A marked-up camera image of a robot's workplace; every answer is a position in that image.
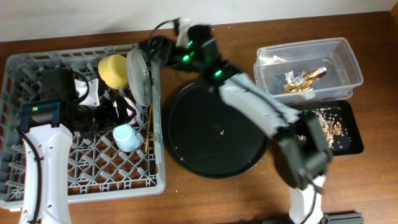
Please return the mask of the white tissue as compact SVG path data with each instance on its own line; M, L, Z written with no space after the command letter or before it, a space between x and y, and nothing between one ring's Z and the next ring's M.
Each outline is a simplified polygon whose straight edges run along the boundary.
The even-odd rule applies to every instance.
M302 72L294 72L293 70L291 70L290 72L284 73L285 75L285 79L286 79L286 84L284 85L285 89L288 89L289 86L291 86L292 84L294 85L301 85L304 83L304 76L306 75L306 71L302 71Z

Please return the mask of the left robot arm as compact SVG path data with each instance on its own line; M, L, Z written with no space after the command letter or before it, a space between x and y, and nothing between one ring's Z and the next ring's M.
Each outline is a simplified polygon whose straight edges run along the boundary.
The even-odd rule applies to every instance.
M137 112L122 96L101 99L105 83L70 68L41 72L38 97L22 105L18 133L25 148L21 223L70 223L68 160L74 133L109 131Z

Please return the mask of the food scraps with rice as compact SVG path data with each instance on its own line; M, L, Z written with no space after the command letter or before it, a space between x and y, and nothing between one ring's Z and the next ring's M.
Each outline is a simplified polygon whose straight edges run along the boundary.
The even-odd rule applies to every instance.
M343 124L343 118L340 117L340 108L320 108L314 110L302 110L302 114L314 114L322 128L330 149L337 151L344 149L345 143L350 143L351 138L348 135L348 128Z

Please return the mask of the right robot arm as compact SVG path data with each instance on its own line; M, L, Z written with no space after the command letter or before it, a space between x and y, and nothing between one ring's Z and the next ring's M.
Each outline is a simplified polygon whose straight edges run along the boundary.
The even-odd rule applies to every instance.
M289 218L293 223L320 223L323 184L333 153L314 114L303 114L259 90L249 75L224 59L211 27L170 20L176 40L156 35L139 42L149 60L174 70L197 72L223 103L237 109L278 145L274 165L290 187Z

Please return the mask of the pink cup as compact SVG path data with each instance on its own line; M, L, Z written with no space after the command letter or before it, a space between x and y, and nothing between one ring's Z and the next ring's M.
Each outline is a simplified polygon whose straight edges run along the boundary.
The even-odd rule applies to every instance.
M141 115L137 106L127 97L118 96L113 102L113 107L116 110L117 121L120 124L135 125Z

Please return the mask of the blue cup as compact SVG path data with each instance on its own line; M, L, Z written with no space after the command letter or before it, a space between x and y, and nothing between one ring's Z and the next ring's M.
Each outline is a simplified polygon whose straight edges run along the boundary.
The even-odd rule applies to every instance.
M136 130L128 124L115 127L113 129L113 138L118 148L124 152L133 152L141 144Z

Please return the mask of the wooden chopstick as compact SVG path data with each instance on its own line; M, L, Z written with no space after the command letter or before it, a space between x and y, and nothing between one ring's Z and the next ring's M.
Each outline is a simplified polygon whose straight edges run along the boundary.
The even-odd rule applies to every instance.
M153 115L152 110L153 110L153 103L150 104L149 114L148 114L148 119L147 119L146 145L145 145L145 151L144 151L145 153L148 153L148 150L149 150L149 135L150 135L152 115Z

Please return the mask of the yellow bowl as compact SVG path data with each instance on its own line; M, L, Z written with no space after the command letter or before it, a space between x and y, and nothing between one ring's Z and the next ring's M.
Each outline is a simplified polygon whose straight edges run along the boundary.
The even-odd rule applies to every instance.
M128 86L126 57L110 55L102 58L98 64L101 79L112 89L120 90Z

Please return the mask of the grey plate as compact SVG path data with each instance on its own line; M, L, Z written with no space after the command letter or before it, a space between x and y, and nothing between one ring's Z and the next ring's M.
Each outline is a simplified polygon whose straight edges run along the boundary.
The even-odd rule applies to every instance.
M152 102L152 85L146 61L139 49L132 49L126 57L127 79L136 103L149 107Z

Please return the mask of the gold snack wrapper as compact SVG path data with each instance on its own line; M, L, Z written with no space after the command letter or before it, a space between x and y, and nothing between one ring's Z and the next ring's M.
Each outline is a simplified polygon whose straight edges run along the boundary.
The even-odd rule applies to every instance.
M307 91L311 89L311 86L315 82L319 81L319 79L324 77L326 74L327 74L326 67L318 68L317 70L309 72L303 77L305 80L303 84L297 86L292 84L291 86L288 87L288 89L284 89L284 93L299 93Z

